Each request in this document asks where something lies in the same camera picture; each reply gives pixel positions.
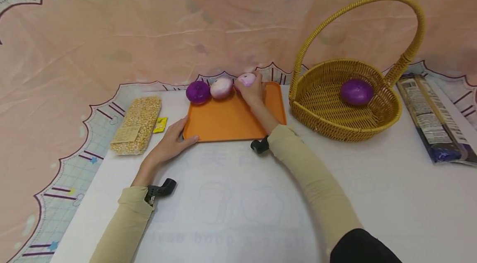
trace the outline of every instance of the orange tray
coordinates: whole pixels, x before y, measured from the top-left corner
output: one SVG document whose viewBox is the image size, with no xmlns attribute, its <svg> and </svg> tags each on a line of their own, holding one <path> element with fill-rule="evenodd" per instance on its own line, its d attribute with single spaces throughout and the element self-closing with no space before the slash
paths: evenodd
<svg viewBox="0 0 477 263">
<path fill-rule="evenodd" d="M 276 82 L 265 84 L 265 105 L 281 124 L 286 124 L 282 90 Z M 232 89 L 224 100 L 210 99 L 202 105 L 189 106 L 189 121 L 184 138 L 199 136 L 199 142 L 254 140 L 267 135 L 244 99 Z"/>
</svg>

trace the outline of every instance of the yellow basket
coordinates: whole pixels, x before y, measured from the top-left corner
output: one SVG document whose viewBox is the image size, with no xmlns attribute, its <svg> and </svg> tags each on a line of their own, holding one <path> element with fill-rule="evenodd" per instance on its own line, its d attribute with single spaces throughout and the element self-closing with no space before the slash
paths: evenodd
<svg viewBox="0 0 477 263">
<path fill-rule="evenodd" d="M 386 76 L 363 61 L 335 59 L 321 62 L 299 77 L 308 47 L 328 24 L 358 6 L 377 1 L 383 0 L 359 0 L 330 16 L 308 37 L 295 60 L 289 91 L 292 113 L 308 128 L 326 137 L 341 141 L 367 140 L 395 124 L 401 116 L 401 103 L 393 86 L 416 55 L 424 37 L 423 11 L 411 0 L 395 1 L 414 10 L 417 31 L 410 46 Z M 340 87 L 352 78 L 367 81 L 373 87 L 374 96 L 368 105 L 351 106 L 342 101 Z"/>
</svg>

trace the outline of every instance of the black wrist strap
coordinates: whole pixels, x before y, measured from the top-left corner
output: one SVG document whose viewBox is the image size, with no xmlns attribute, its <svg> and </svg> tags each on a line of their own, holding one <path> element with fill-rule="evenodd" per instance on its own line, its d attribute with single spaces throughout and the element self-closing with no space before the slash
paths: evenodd
<svg viewBox="0 0 477 263">
<path fill-rule="evenodd" d="M 258 141 L 254 140 L 252 141 L 252 144 L 250 144 L 250 148 L 255 151 L 257 154 L 262 154 L 266 152 L 269 149 L 269 144 L 268 144 L 268 135 L 266 135 L 263 140 Z"/>
<path fill-rule="evenodd" d="M 174 180 L 167 178 L 162 186 L 149 185 L 147 187 L 147 195 L 144 198 L 144 201 L 152 206 L 156 197 L 169 196 L 172 194 L 177 184 L 178 183 Z"/>
</svg>

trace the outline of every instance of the plastic bag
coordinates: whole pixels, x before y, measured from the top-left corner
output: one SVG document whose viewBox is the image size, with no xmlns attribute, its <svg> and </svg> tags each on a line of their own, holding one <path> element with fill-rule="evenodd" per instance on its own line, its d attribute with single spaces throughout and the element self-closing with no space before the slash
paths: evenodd
<svg viewBox="0 0 477 263">
<path fill-rule="evenodd" d="M 119 155 L 144 153 L 160 109 L 159 97 L 135 99 L 126 112 L 123 123 L 117 129 L 110 143 L 110 149 Z"/>
</svg>

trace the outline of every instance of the red onion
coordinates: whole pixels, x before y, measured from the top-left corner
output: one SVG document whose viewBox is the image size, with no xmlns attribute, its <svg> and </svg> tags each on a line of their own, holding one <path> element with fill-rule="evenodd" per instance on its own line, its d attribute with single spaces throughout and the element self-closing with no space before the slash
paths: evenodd
<svg viewBox="0 0 477 263">
<path fill-rule="evenodd" d="M 214 99 L 225 99 L 232 91 L 233 82 L 227 77 L 218 78 L 210 85 L 210 94 Z"/>
<path fill-rule="evenodd" d="M 342 99 L 354 106 L 364 106 L 373 98 L 374 90 L 363 80 L 351 79 L 340 88 Z"/>
<path fill-rule="evenodd" d="M 209 100 L 210 88 L 206 82 L 195 81 L 189 84 L 185 90 L 185 96 L 191 103 L 200 105 Z"/>
<path fill-rule="evenodd" d="M 245 74 L 240 75 L 236 80 L 244 84 L 245 87 L 250 87 L 253 84 L 253 81 L 255 81 L 255 75 L 251 74 L 250 72 L 246 72 Z"/>
</svg>

